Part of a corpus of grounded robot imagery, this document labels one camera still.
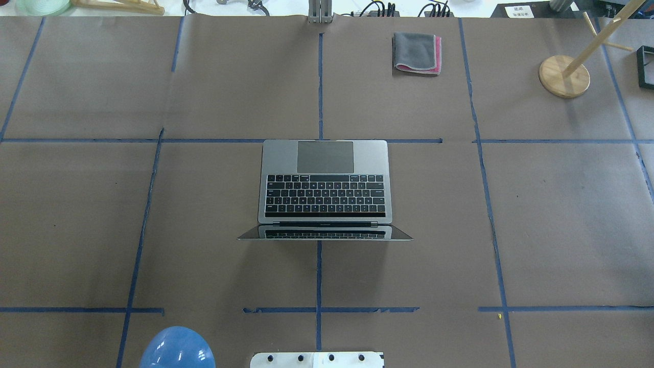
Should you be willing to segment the grey laptop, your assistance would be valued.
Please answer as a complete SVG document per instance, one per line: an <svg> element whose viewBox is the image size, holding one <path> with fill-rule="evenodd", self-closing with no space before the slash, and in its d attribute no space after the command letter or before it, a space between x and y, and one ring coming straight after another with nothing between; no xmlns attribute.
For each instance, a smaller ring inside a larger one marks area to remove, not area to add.
<svg viewBox="0 0 654 368"><path fill-rule="evenodd" d="M241 240L409 241L385 140L265 140L258 224Z"/></svg>

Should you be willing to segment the grey pink folded cloth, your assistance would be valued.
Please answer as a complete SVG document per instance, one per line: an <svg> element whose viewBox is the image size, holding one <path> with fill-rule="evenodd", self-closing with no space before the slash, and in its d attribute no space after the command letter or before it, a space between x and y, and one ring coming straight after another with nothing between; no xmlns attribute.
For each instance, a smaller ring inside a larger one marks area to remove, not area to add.
<svg viewBox="0 0 654 368"><path fill-rule="evenodd" d="M423 75L440 75L443 39L434 34L394 33L393 65L403 71Z"/></svg>

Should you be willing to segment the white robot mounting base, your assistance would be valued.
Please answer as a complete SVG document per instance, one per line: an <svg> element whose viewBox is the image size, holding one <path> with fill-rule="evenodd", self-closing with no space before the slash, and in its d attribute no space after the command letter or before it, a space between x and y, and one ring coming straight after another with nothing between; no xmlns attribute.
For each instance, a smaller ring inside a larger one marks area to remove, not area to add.
<svg viewBox="0 0 654 368"><path fill-rule="evenodd" d="M385 367L385 359L372 351L262 352L252 357L250 367Z"/></svg>

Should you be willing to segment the blue desk lamp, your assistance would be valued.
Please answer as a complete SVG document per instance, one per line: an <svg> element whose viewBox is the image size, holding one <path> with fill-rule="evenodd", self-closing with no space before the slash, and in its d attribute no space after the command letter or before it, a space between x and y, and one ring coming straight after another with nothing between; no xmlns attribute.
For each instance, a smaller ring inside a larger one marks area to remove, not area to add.
<svg viewBox="0 0 654 368"><path fill-rule="evenodd" d="M157 333L141 356L139 367L215 367L205 338L196 331L172 326Z"/></svg>

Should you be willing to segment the wooden mug tree stand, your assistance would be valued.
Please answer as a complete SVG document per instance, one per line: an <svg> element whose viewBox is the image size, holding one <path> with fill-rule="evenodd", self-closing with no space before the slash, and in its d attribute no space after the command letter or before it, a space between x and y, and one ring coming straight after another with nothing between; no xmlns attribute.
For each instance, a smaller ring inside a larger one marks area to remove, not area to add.
<svg viewBox="0 0 654 368"><path fill-rule="evenodd" d="M634 51L635 49L632 47L610 42L608 37L644 4L645 1L628 2L600 32L596 31L589 15L584 12L582 18L593 33L593 40L576 58L555 55L544 60L538 70L538 77L542 86L550 93L561 98L572 99L584 94L590 86L590 74L582 63L602 45L628 52Z"/></svg>

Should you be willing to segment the wooden dish rack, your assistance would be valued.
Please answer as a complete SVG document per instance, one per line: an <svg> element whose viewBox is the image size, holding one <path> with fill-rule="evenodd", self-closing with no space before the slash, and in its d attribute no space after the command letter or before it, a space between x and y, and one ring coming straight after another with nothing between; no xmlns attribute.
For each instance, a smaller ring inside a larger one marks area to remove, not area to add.
<svg viewBox="0 0 654 368"><path fill-rule="evenodd" d="M165 8L157 1L70 1L76 7L118 10L124 12L163 16Z"/></svg>

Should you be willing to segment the black wine glass tray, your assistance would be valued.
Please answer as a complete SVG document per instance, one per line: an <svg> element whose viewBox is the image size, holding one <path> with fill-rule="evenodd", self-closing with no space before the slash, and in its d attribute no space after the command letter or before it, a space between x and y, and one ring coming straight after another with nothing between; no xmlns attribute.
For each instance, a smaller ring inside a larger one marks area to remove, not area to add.
<svg viewBox="0 0 654 368"><path fill-rule="evenodd" d="M640 88L653 90L653 47L642 45L636 51L636 67Z"/></svg>

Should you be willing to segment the green glass plate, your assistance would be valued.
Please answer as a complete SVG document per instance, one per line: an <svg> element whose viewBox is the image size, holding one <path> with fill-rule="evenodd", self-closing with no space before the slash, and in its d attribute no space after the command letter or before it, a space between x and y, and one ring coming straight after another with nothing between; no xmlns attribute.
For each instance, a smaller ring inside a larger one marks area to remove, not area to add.
<svg viewBox="0 0 654 368"><path fill-rule="evenodd" d="M26 16L57 16L70 8L66 0L15 1L16 11Z"/></svg>

